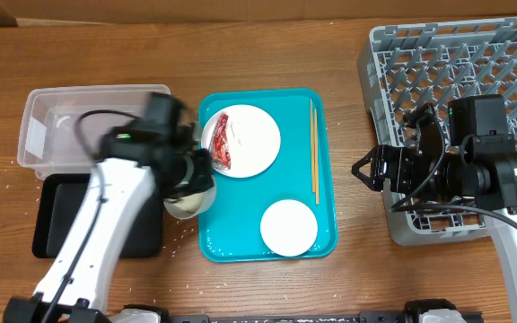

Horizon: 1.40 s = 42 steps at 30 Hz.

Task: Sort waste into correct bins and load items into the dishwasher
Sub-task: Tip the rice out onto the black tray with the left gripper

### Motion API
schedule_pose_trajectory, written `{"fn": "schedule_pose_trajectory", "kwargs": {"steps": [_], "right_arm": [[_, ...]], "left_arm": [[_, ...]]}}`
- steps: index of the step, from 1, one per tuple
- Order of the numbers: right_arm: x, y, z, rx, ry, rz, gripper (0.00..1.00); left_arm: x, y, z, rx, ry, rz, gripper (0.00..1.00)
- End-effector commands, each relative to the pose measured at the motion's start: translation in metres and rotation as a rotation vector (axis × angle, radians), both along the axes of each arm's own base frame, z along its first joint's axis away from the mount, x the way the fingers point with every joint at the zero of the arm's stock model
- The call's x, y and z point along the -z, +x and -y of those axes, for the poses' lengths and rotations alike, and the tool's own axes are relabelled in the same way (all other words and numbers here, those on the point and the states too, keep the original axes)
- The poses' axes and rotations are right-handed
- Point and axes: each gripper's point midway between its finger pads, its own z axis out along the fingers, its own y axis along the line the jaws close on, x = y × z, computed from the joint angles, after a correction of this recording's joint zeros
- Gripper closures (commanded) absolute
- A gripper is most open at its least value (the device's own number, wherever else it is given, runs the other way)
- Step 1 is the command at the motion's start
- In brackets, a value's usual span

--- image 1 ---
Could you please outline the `grey bowl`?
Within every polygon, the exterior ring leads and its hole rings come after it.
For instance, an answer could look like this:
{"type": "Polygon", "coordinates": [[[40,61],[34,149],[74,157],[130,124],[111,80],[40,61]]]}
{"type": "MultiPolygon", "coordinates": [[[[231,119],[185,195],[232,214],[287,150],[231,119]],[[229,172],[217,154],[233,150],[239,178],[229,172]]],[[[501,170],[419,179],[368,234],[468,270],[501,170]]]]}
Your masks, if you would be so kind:
{"type": "Polygon", "coordinates": [[[184,196],[177,200],[165,199],[165,210],[173,217],[187,220],[207,211],[215,201],[216,187],[209,188],[202,193],[184,196]]]}

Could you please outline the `wooden chopstick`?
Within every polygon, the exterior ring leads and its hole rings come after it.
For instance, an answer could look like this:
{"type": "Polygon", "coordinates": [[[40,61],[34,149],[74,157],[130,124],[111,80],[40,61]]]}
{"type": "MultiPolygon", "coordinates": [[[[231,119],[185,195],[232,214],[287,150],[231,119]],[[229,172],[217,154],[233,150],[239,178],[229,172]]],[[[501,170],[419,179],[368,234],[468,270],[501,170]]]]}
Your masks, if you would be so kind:
{"type": "Polygon", "coordinates": [[[315,173],[315,203],[320,204],[320,175],[319,175],[319,138],[318,138],[318,113],[313,110],[313,135],[314,135],[314,173],[315,173]]]}
{"type": "Polygon", "coordinates": [[[312,99],[309,101],[309,113],[310,113],[310,141],[311,141],[311,192],[316,192],[316,179],[315,179],[315,156],[314,156],[314,124],[313,124],[313,106],[312,99]]]}

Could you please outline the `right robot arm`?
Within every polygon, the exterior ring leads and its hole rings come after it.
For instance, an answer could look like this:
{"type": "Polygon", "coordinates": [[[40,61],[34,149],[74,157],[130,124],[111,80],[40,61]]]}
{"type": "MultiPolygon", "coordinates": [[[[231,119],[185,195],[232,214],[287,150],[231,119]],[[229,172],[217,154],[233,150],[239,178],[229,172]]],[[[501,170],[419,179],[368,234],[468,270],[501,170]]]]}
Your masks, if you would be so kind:
{"type": "Polygon", "coordinates": [[[443,131],[433,103],[417,106],[403,116],[405,126],[418,132],[417,146],[377,145],[352,173],[373,191],[400,193],[393,213],[482,218],[517,322],[517,149],[504,109],[499,94],[452,100],[443,131]]]}

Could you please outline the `red snack wrapper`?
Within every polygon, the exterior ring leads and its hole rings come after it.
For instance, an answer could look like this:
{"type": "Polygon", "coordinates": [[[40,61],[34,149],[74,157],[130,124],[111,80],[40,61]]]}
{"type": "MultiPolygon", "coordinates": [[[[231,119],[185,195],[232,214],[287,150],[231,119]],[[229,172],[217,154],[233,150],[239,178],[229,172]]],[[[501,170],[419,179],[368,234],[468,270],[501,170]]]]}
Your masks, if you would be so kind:
{"type": "Polygon", "coordinates": [[[214,166],[222,170],[229,170],[232,166],[227,138],[228,120],[229,116],[226,113],[222,112],[219,115],[209,146],[214,166]]]}

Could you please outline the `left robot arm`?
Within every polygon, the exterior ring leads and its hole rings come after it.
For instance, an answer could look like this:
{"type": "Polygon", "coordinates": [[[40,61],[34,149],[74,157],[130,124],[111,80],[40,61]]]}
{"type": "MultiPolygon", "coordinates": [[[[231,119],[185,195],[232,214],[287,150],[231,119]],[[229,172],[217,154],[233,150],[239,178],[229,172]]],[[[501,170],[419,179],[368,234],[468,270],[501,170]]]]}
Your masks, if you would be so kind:
{"type": "Polygon", "coordinates": [[[169,313],[128,304],[106,313],[110,282],[121,250],[145,203],[158,196],[186,218],[215,201],[212,159],[197,148],[197,123],[181,124],[185,105],[169,94],[151,94],[143,116],[113,127],[93,150],[81,119],[79,144],[92,162],[85,196],[56,260],[29,299],[12,297],[4,310],[11,322],[166,322],[169,313]]]}

